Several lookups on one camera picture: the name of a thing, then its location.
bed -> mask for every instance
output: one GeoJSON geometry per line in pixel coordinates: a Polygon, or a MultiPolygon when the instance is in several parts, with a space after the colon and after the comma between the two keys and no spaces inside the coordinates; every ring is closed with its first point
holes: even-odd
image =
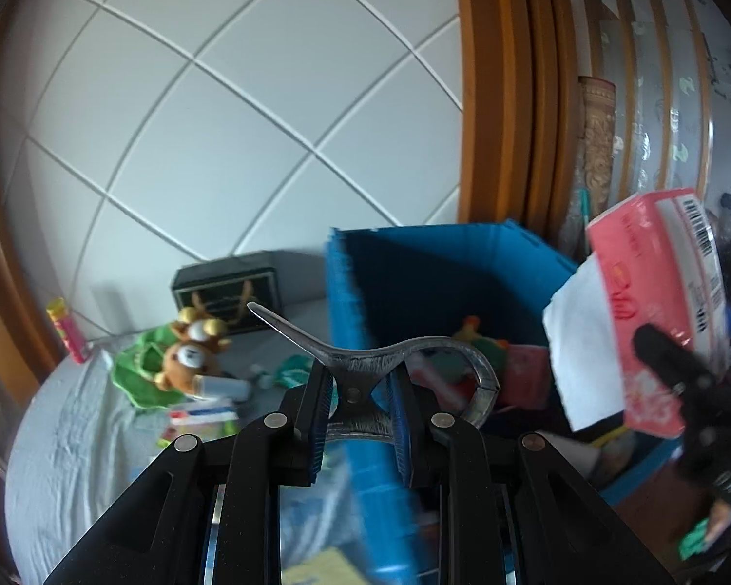
{"type": "MultiPolygon", "coordinates": [[[[286,310],[309,332],[326,337],[326,302],[286,310]]],[[[5,518],[11,551],[24,585],[40,585],[91,525],[129,486],[160,448],[168,423],[163,410],[137,411],[111,384],[115,355],[129,335],[95,344],[83,365],[64,359],[34,396],[21,422],[8,463],[5,518]]],[[[297,348],[272,331],[235,337],[220,357],[224,369],[252,363],[274,369],[297,348]]],[[[277,410],[284,390],[260,390],[239,406],[243,422],[277,410]]],[[[327,469],[311,490],[283,489],[281,546],[286,566],[316,555],[330,543],[351,544],[358,535],[345,457],[328,451],[327,469]]],[[[358,560],[357,548],[347,550],[358,560]]]]}

green plush toy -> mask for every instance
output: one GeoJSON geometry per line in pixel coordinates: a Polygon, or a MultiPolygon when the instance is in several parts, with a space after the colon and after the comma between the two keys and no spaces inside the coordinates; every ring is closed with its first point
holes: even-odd
{"type": "Polygon", "coordinates": [[[176,389],[162,391],[154,377],[163,369],[165,350],[178,342],[170,324],[143,332],[138,341],[122,351],[111,369],[111,381],[138,409],[163,409],[187,398],[176,389]]]}

blue plastic crate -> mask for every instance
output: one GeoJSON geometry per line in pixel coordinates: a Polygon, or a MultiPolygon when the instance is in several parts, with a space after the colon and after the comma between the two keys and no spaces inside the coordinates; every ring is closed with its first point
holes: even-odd
{"type": "MultiPolygon", "coordinates": [[[[577,266],[514,222],[334,231],[327,248],[330,330],[339,347],[452,335],[465,316],[485,336],[546,345],[542,310],[577,266]]],[[[614,505],[661,467],[678,445],[644,436],[632,467],[602,496],[614,505]]],[[[347,443],[371,573],[415,583],[409,491],[390,445],[347,443]]]]}

pink box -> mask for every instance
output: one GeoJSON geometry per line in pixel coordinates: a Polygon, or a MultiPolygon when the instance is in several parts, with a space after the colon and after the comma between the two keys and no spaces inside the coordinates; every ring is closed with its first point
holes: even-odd
{"type": "Polygon", "coordinates": [[[725,373],[725,294],[704,207],[692,189],[637,194],[594,219],[588,236],[614,318],[625,424],[659,437],[679,436],[680,402],[636,358],[632,338],[639,326],[653,323],[714,373],[725,373]]]}

stuffed toy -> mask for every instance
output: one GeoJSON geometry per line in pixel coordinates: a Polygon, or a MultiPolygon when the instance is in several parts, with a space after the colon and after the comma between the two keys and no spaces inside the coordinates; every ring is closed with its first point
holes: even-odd
{"type": "Polygon", "coordinates": [[[228,326],[209,314],[198,293],[192,295],[192,305],[179,310],[171,331],[178,342],[163,356],[163,369],[154,377],[158,389],[177,389],[184,394],[200,395],[201,376],[221,376],[216,354],[230,345],[224,338],[228,326]]]}
{"type": "Polygon", "coordinates": [[[192,294],[192,305],[179,310],[177,320],[171,323],[171,330],[179,341],[195,341],[215,354],[230,345],[230,339],[223,338],[228,333],[228,325],[207,312],[196,292],[192,294]]]}
{"type": "Polygon", "coordinates": [[[188,396],[200,395],[200,376],[221,376],[216,355],[197,341],[179,341],[165,351],[163,370],[154,377],[162,391],[177,389],[188,396]]]}

